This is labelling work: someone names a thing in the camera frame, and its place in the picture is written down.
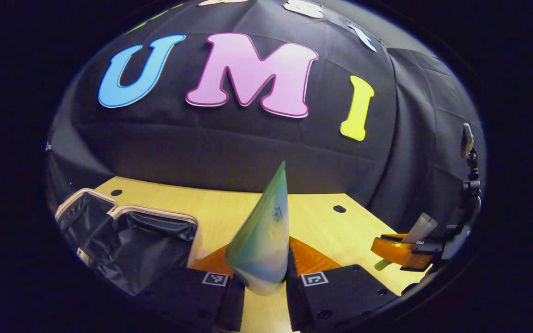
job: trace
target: letter m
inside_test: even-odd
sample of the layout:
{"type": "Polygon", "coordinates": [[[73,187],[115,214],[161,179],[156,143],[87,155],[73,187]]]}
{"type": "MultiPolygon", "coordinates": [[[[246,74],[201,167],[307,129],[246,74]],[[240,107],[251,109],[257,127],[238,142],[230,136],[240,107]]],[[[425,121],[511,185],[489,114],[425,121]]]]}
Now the letter m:
{"type": "Polygon", "coordinates": [[[281,116],[307,116],[309,108],[305,103],[305,88],[311,63],[318,59],[315,51],[286,43],[262,60],[252,40],[245,34],[214,34],[207,41],[213,47],[197,88],[186,94],[188,103],[207,107],[225,104],[229,96],[222,85],[226,71],[229,71],[241,105],[250,105],[273,78],[273,88],[262,98],[260,105],[266,111],[281,116]]]}

